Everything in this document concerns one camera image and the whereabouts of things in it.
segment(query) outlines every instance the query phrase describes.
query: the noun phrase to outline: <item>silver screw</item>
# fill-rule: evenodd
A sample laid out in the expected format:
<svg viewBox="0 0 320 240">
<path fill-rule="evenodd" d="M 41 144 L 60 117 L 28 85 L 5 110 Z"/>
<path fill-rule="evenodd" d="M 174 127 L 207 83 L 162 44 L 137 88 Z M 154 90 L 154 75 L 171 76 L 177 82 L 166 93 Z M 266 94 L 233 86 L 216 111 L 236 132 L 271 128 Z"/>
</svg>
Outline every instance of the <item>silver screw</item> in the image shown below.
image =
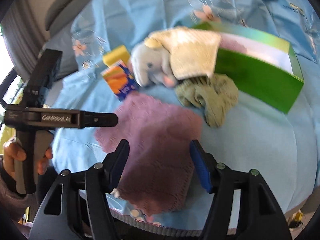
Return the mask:
<svg viewBox="0 0 320 240">
<path fill-rule="evenodd" d="M 61 173 L 60 173 L 62 176 L 67 176 L 67 175 L 69 175 L 69 170 L 63 170 L 63 171 L 61 171 Z"/>
<path fill-rule="evenodd" d="M 217 164 L 217 168 L 218 168 L 219 170 L 224 170 L 225 167 L 226 167 L 226 166 L 225 166 L 223 163 L 218 163 L 218 164 Z"/>
<path fill-rule="evenodd" d="M 102 169 L 102 167 L 103 167 L 103 164 L 102 164 L 102 163 L 96 163 L 96 164 L 94 165 L 94 168 L 97 169 L 97 170 Z"/>
<path fill-rule="evenodd" d="M 252 170 L 251 170 L 251 174 L 252 174 L 253 176 L 258 176 L 258 175 L 259 175 L 259 171 L 257 171 L 256 169 L 252 169 Z"/>
</svg>

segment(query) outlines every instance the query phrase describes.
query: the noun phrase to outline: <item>green cloth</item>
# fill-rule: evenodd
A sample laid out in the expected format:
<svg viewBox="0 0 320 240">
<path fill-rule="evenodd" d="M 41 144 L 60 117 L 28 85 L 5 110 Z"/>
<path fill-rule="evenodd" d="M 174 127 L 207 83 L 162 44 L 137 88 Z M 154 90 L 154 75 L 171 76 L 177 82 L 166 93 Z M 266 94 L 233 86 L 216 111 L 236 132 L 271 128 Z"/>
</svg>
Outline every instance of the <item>green cloth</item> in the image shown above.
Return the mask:
<svg viewBox="0 0 320 240">
<path fill-rule="evenodd" d="M 238 103 L 239 90 L 226 75 L 186 79 L 175 89 L 183 106 L 204 107 L 205 121 L 209 126 L 223 125 L 227 112 Z"/>
</svg>

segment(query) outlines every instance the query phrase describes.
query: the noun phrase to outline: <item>purple towel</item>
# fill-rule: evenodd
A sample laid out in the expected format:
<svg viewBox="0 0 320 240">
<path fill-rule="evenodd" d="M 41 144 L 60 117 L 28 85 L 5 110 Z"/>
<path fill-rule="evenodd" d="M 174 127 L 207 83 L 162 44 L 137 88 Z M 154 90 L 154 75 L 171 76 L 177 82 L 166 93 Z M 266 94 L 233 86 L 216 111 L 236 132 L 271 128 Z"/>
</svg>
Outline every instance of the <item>purple towel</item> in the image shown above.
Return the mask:
<svg viewBox="0 0 320 240">
<path fill-rule="evenodd" d="M 200 138 L 201 117 L 140 93 L 131 93 L 116 114 L 118 125 L 98 128 L 95 136 L 107 153 L 121 139 L 130 143 L 118 186 L 121 198 L 147 216 L 181 209 L 194 169 L 189 144 Z"/>
</svg>

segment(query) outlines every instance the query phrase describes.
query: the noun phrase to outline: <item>gray plush elephant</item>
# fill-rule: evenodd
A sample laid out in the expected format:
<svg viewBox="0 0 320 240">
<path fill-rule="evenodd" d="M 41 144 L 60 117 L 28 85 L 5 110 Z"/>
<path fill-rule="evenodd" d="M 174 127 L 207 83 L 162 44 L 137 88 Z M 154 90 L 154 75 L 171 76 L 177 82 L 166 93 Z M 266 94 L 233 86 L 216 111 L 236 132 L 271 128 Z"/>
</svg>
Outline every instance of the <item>gray plush elephant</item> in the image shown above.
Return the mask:
<svg viewBox="0 0 320 240">
<path fill-rule="evenodd" d="M 139 43 L 131 52 L 131 65 L 135 80 L 141 87 L 152 82 L 166 87 L 174 87 L 178 83 L 170 67 L 170 53 L 162 45 L 149 48 L 144 42 Z"/>
</svg>

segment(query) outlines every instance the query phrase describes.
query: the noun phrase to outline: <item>trigger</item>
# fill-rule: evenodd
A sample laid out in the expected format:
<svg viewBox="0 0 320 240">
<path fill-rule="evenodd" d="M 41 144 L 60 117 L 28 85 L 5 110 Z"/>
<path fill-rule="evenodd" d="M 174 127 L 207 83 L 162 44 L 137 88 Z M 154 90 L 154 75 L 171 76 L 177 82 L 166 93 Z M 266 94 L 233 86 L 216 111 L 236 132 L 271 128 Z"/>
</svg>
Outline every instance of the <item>trigger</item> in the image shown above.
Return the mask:
<svg viewBox="0 0 320 240">
<path fill-rule="evenodd" d="M 45 130 L 36 132 L 34 155 L 33 155 L 33 177 L 35 184 L 38 184 L 38 161 L 41 160 L 54 138 L 53 133 Z"/>
</svg>

